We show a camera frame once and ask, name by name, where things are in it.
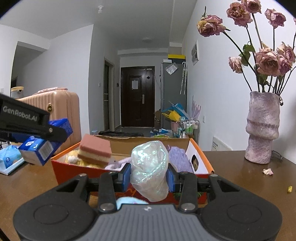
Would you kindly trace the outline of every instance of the textured purple vase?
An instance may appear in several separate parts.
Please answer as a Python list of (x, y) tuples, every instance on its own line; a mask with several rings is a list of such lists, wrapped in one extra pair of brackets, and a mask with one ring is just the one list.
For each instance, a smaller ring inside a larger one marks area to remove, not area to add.
[(250, 135), (244, 157), (254, 163), (270, 162), (272, 141), (279, 137), (279, 96), (273, 93), (250, 93), (246, 131)]

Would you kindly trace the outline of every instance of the gray refrigerator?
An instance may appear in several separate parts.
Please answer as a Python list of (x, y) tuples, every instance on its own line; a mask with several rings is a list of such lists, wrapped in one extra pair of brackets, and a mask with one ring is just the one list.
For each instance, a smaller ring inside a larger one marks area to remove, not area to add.
[[(180, 94), (182, 75), (183, 75), (183, 64), (175, 64), (178, 69), (173, 73), (169, 74), (166, 68), (171, 65), (169, 63), (162, 63), (161, 66), (161, 112), (173, 104), (180, 103), (186, 111), (187, 108), (187, 86), (184, 95), (184, 85), (182, 88), (182, 94)], [(161, 115), (161, 128), (171, 129), (170, 121)]]

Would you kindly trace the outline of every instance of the blue gripper pad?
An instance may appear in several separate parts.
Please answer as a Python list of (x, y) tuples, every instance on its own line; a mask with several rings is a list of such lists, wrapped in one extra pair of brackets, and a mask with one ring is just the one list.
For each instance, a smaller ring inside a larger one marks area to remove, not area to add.
[(123, 173), (123, 180), (122, 180), (122, 189), (123, 192), (126, 192), (130, 183), (130, 175), (131, 175), (131, 165), (129, 164), (126, 170)]
[(173, 172), (169, 168), (166, 173), (166, 179), (168, 184), (168, 190), (172, 193), (175, 192), (175, 177)]

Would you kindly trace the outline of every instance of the door frame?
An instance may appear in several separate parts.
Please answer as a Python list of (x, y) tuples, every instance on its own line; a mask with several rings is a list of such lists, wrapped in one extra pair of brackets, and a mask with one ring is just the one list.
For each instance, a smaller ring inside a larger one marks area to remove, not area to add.
[(120, 118), (122, 125), (122, 110), (123, 108), (123, 71), (125, 69), (152, 69), (152, 87), (153, 87), (153, 108), (155, 110), (155, 66), (134, 66), (134, 67), (121, 67), (120, 68)]
[[(109, 128), (110, 131), (115, 131), (115, 119), (114, 119), (114, 71), (115, 65), (109, 61), (107, 58), (104, 58), (104, 68), (103, 72), (105, 72), (105, 65), (109, 66)], [(104, 110), (104, 79), (103, 79), (103, 110)]]

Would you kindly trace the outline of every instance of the ceiling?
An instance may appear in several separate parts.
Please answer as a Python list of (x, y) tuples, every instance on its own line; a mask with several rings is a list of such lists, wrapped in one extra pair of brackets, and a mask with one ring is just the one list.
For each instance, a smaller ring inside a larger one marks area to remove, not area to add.
[[(0, 24), (48, 39), (95, 24), (116, 39), (120, 49), (168, 48), (169, 42), (182, 42), (196, 1), (22, 0)], [(100, 14), (99, 5), (104, 5)]]

